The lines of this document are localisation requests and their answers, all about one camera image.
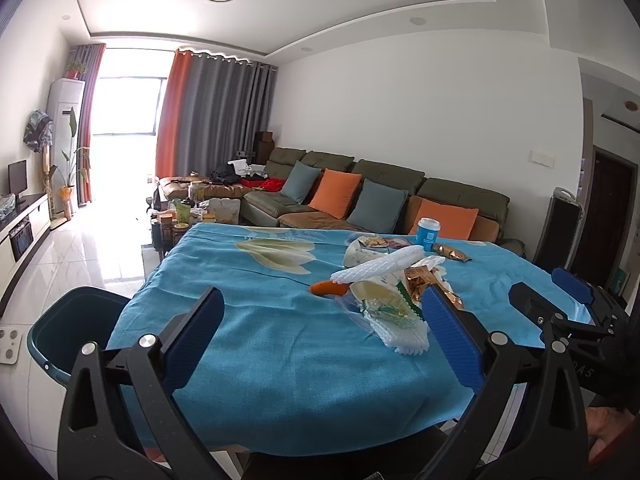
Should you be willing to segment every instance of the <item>flower pot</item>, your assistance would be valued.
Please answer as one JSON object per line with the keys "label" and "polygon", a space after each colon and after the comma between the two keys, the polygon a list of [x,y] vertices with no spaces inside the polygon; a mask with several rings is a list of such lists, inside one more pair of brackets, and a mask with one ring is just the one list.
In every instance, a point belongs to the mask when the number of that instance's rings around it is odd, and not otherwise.
{"label": "flower pot", "polygon": [[62,199],[62,202],[65,204],[65,218],[67,220],[71,220],[71,195],[74,192],[74,187],[61,187],[58,190],[58,196]]}

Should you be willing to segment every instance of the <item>window frame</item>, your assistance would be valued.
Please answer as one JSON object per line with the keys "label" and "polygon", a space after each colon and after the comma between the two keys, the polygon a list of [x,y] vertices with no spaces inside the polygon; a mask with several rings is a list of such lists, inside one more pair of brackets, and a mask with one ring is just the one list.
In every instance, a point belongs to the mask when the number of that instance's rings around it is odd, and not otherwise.
{"label": "window frame", "polygon": [[157,79],[160,82],[160,86],[158,87],[158,97],[156,98],[156,110],[154,112],[154,130],[152,132],[127,132],[126,134],[94,134],[92,132],[92,137],[119,137],[119,136],[153,136],[155,137],[158,134],[158,126],[159,126],[159,115],[158,111],[162,105],[160,101],[160,96],[162,95],[162,85],[166,85],[167,79],[166,77],[158,77],[158,76],[146,76],[146,75],[123,75],[123,76],[106,76],[99,77],[100,79]]}

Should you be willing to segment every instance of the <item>blue tablecloth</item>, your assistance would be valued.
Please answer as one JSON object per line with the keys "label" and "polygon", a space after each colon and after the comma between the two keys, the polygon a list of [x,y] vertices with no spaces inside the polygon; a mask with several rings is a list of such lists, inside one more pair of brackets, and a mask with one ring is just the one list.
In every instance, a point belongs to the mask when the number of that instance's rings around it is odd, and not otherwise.
{"label": "blue tablecloth", "polygon": [[[199,224],[125,307],[109,348],[159,333],[208,286],[225,297],[225,317],[187,387],[174,398],[209,449],[239,444],[284,456],[345,452],[409,436],[460,416],[472,392],[456,381],[437,342],[420,356],[386,348],[309,285],[342,268],[347,231]],[[525,282],[587,322],[586,309],[550,276],[493,244],[447,241],[473,258],[447,260],[447,279],[489,331],[542,346],[540,330],[508,291]],[[134,422],[154,445],[142,417]]]}

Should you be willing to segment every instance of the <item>television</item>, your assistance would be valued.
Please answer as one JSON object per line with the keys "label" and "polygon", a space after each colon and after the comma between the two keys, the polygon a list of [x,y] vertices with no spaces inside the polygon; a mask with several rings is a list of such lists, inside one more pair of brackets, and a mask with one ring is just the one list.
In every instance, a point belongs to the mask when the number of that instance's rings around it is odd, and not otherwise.
{"label": "television", "polygon": [[20,193],[27,191],[27,161],[20,160],[9,164],[9,193],[14,193],[15,203],[24,202]]}

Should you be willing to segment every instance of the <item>trash can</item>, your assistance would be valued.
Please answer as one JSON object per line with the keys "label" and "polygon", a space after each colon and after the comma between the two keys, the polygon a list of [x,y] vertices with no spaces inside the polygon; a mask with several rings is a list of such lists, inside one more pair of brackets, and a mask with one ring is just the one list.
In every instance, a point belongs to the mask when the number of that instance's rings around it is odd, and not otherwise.
{"label": "trash can", "polygon": [[82,345],[104,349],[129,298],[93,286],[66,293],[31,327],[27,348],[40,367],[66,387]]}

